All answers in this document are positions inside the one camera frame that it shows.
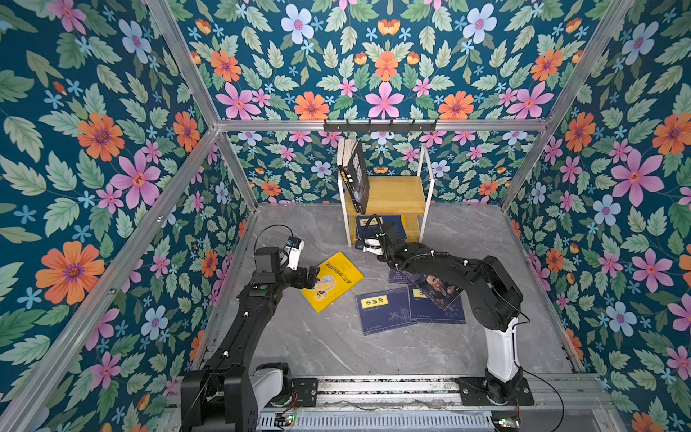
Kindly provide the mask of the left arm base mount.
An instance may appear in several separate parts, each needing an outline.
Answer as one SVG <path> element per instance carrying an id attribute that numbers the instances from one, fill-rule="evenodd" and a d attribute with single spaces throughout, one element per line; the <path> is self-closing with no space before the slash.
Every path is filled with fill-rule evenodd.
<path id="1" fill-rule="evenodd" d="M 320 381 L 317 378 L 292 378 L 279 394 L 268 401 L 266 408 L 288 410 L 317 406 Z"/>

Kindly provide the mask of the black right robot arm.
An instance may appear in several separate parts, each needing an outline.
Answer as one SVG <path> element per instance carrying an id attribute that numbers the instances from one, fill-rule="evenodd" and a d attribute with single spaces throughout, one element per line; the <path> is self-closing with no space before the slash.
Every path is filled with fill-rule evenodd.
<path id="1" fill-rule="evenodd" d="M 467 295 L 471 313 L 485 329 L 488 361 L 485 386 L 489 401 L 504 405 L 520 393 L 524 370 L 518 361 L 516 330 L 522 314 L 523 293 L 506 268 L 493 256 L 457 257 L 419 242 L 403 239 L 377 215 L 377 228 L 365 228 L 356 248 L 378 256 L 390 268 L 412 275 L 433 276 Z"/>

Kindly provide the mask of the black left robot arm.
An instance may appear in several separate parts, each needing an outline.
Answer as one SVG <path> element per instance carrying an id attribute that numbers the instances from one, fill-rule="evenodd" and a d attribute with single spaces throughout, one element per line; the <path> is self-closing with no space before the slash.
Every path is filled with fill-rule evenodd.
<path id="1" fill-rule="evenodd" d="M 181 430 L 255 431 L 261 410 L 288 386 L 286 364 L 250 376 L 257 344 L 288 288 L 312 289 L 316 266 L 300 267 L 304 242 L 290 237 L 282 248 L 254 252 L 255 270 L 238 296 L 239 309 L 208 363 L 182 381 Z"/>

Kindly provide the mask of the black wolf cover book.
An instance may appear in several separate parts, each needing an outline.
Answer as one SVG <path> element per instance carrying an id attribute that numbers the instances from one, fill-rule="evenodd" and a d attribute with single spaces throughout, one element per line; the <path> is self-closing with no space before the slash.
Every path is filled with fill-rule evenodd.
<path id="1" fill-rule="evenodd" d="M 351 184 L 356 195 L 358 205 L 356 212 L 365 215 L 369 201 L 370 183 L 361 140 L 349 142 L 345 152 L 345 165 L 347 166 L 347 173 L 351 176 Z"/>

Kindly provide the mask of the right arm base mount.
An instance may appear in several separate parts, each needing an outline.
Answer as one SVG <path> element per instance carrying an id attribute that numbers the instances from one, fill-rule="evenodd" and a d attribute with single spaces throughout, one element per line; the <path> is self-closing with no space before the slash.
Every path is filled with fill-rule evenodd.
<path id="1" fill-rule="evenodd" d="M 503 383 L 492 376 L 455 378 L 459 386 L 464 406 L 534 406 L 533 394 L 527 379 L 518 374 L 514 379 Z"/>

